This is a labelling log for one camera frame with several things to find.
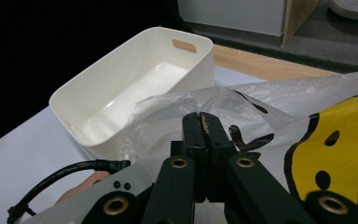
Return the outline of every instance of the screw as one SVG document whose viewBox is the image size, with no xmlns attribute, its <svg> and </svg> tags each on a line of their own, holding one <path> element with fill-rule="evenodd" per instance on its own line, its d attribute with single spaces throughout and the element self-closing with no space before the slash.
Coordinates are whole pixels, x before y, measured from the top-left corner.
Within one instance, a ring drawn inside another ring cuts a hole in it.
<svg viewBox="0 0 358 224">
<path fill-rule="evenodd" d="M 130 189 L 130 188 L 131 188 L 131 184 L 129 184 L 129 183 L 124 184 L 124 189 Z"/>
<path fill-rule="evenodd" d="M 119 181 L 115 181 L 115 183 L 113 183 L 113 187 L 115 187 L 115 189 L 120 188 L 121 184 Z"/>
</svg>

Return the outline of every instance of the cable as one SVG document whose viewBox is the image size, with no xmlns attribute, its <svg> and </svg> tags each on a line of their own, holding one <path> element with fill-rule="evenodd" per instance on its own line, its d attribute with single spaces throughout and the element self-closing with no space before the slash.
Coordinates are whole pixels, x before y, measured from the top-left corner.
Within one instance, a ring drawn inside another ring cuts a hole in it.
<svg viewBox="0 0 358 224">
<path fill-rule="evenodd" d="M 29 208 L 30 201 L 36 197 L 40 192 L 46 189 L 48 186 L 56 182 L 57 180 L 72 174 L 74 172 L 83 170 L 95 170 L 95 171 L 106 171 L 109 174 L 114 174 L 131 165 L 130 161 L 106 161 L 106 160 L 95 160 L 95 161 L 81 161 L 63 167 L 61 170 L 48 176 L 42 180 L 39 184 L 33 187 L 16 205 L 10 207 L 7 211 L 9 216 L 7 218 L 7 224 L 19 223 L 21 217 L 25 212 L 34 216 L 35 212 Z"/>
</svg>

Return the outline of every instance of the plastic bag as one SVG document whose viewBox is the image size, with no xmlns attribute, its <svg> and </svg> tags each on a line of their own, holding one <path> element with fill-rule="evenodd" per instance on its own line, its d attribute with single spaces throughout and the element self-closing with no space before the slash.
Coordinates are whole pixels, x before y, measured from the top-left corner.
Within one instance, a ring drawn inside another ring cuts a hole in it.
<svg viewBox="0 0 358 224">
<path fill-rule="evenodd" d="M 329 189 L 358 204 L 358 72 L 149 97 L 123 129 L 121 157 L 157 178 L 182 117 L 200 111 L 220 118 L 230 140 L 234 131 L 245 145 L 263 139 L 247 150 L 293 196 Z M 196 204 L 195 223 L 226 223 L 223 205 Z"/>
</svg>

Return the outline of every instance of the smiley face print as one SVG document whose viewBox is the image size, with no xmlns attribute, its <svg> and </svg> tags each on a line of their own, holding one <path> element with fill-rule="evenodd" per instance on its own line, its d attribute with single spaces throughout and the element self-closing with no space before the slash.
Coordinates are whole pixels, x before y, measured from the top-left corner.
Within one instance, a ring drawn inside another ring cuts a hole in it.
<svg viewBox="0 0 358 224">
<path fill-rule="evenodd" d="M 307 133 L 285 154 L 284 174 L 301 200 L 328 189 L 358 204 L 358 96 L 310 116 Z"/>
</svg>

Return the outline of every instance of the smiley face eye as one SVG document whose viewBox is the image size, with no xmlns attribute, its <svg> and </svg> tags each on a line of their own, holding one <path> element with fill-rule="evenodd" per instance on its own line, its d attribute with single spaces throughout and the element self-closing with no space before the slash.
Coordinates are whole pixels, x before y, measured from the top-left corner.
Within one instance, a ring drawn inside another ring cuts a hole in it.
<svg viewBox="0 0 358 224">
<path fill-rule="evenodd" d="M 319 189 L 328 189 L 331 183 L 330 174 L 326 171 L 319 171 L 315 176 L 315 182 Z"/>
<path fill-rule="evenodd" d="M 330 134 L 330 136 L 326 138 L 326 140 L 324 141 L 324 145 L 327 147 L 332 147 L 337 142 L 338 138 L 339 138 L 339 131 L 334 131 L 333 133 Z"/>
</svg>

